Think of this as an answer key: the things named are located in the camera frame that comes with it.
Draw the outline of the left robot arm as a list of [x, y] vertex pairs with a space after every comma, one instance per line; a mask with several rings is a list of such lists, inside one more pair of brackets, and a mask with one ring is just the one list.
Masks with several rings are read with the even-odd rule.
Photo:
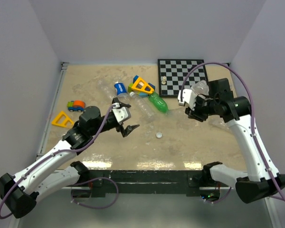
[[62, 164], [90, 147], [100, 133], [115, 129], [128, 136], [138, 125], [123, 127], [131, 118], [130, 104], [117, 97], [105, 115], [96, 106], [88, 106], [60, 141], [39, 160], [13, 175], [0, 177], [0, 219], [14, 216], [19, 219], [30, 213], [38, 202], [68, 185], [85, 186], [88, 169], [80, 162], [55, 172]]

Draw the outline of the white blue bottle cap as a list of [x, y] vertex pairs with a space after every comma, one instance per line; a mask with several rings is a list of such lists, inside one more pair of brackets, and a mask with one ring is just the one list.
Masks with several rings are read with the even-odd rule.
[[156, 133], [156, 138], [157, 138], [157, 139], [162, 138], [162, 133], [161, 133], [161, 132], [157, 132], [157, 133]]

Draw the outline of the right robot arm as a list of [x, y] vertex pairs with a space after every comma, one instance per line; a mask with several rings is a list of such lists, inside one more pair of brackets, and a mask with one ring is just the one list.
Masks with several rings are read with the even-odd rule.
[[244, 97], [234, 97], [226, 78], [210, 81], [207, 94], [184, 89], [178, 94], [185, 114], [203, 122], [218, 115], [231, 130], [243, 154], [246, 171], [238, 171], [221, 162], [204, 165], [202, 181], [212, 187], [217, 182], [234, 188], [244, 203], [270, 197], [285, 187], [285, 174], [273, 164], [258, 134], [251, 104]]

